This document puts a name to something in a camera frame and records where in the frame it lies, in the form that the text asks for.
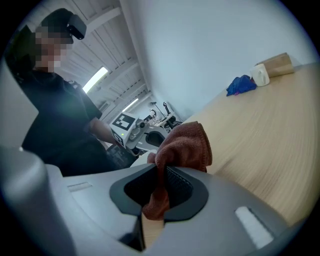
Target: person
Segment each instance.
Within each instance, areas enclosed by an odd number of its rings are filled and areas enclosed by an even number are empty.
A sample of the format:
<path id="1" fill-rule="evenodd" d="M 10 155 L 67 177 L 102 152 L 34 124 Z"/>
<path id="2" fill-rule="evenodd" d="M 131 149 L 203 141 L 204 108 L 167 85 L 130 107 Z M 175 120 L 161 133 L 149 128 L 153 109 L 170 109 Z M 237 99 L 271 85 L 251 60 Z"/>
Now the person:
<path id="1" fill-rule="evenodd" d="M 81 87 L 74 88 L 54 72 L 73 43 L 66 30 L 72 15 L 58 9 L 32 33 L 34 67 L 23 74 L 20 87 L 39 113 L 22 148 L 59 167 L 63 176 L 114 171 L 116 165 L 98 141 L 116 143 L 110 127 L 99 120 L 102 113 Z"/>

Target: robotic equipment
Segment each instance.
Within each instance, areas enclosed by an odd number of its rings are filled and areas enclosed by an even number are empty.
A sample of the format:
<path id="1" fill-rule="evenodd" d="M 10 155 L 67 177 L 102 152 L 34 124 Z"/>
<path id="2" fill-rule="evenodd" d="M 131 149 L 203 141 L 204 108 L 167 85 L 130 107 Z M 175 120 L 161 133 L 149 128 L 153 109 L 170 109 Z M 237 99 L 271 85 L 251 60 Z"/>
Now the robotic equipment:
<path id="1" fill-rule="evenodd" d="M 7 127 L 0 130 L 1 195 L 25 233 L 45 254 L 272 256 L 302 225 L 289 228 L 277 212 L 233 182 L 190 168 L 167 166 L 164 184 L 170 209 L 164 214 L 162 233 L 146 249 L 141 209 L 157 186 L 157 167 L 143 164 L 63 177 L 56 166 L 44 165 L 35 154 L 19 148 L 37 111 L 3 63 L 0 78 L 1 109 L 10 112 L 0 115 L 0 122 Z M 17 95 L 23 105 L 13 100 Z M 29 122 L 18 125 L 20 117 Z M 120 119 L 129 123 L 127 130 L 116 126 Z M 135 136 L 134 129 L 141 132 L 146 128 L 137 121 L 127 113 L 113 121 L 116 125 L 112 125 L 120 128 L 112 128 L 115 134 L 122 136 L 121 130 L 127 131 L 126 138 L 121 138 L 123 146 L 133 142 L 130 136 Z"/>
<path id="2" fill-rule="evenodd" d="M 127 112 L 121 112 L 110 127 L 113 137 L 133 154 L 157 150 L 168 135 L 162 127 L 150 125 Z"/>

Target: white container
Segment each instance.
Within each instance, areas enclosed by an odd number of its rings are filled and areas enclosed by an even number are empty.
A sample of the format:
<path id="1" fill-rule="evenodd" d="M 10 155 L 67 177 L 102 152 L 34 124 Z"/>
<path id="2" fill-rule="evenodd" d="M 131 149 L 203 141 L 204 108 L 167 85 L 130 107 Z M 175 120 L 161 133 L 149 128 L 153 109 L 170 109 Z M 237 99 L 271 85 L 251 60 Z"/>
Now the white container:
<path id="1" fill-rule="evenodd" d="M 250 70 L 250 74 L 256 84 L 256 86 L 266 86 L 270 83 L 270 78 L 268 76 L 266 67 L 264 64 L 259 64 L 254 66 Z"/>

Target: fluorescent light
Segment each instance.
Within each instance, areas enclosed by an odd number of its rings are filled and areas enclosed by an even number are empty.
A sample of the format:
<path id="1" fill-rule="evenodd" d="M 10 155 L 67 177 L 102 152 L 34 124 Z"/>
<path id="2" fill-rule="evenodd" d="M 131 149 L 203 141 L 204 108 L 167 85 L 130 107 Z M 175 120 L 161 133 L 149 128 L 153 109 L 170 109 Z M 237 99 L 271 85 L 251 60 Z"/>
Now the fluorescent light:
<path id="1" fill-rule="evenodd" d="M 91 77 L 91 79 L 85 84 L 85 86 L 82 88 L 85 93 L 89 92 L 89 90 L 92 88 L 92 86 L 95 85 L 96 82 L 99 81 L 100 78 L 102 78 L 108 70 L 106 70 L 104 67 L 100 68 L 97 73 Z"/>
<path id="2" fill-rule="evenodd" d="M 133 104 L 135 104 L 139 99 L 136 98 L 134 101 L 132 101 L 128 106 L 126 106 L 126 108 L 124 110 L 122 110 L 122 112 L 125 112 L 128 108 L 130 108 Z"/>

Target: brown towel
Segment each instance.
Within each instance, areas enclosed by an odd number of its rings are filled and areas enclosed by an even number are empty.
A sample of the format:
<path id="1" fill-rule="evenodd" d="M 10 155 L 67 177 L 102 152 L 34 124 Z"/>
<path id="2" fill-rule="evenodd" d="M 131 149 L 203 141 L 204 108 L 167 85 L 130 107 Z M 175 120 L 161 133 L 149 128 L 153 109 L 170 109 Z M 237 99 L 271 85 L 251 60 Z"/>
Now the brown towel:
<path id="1" fill-rule="evenodd" d="M 149 154 L 147 162 L 157 166 L 158 187 L 142 212 L 149 220 L 163 220 L 165 211 L 170 208 L 168 193 L 164 188 L 165 166 L 189 167 L 207 172 L 206 166 L 212 164 L 210 143 L 203 126 L 195 121 L 175 127 L 157 153 Z"/>

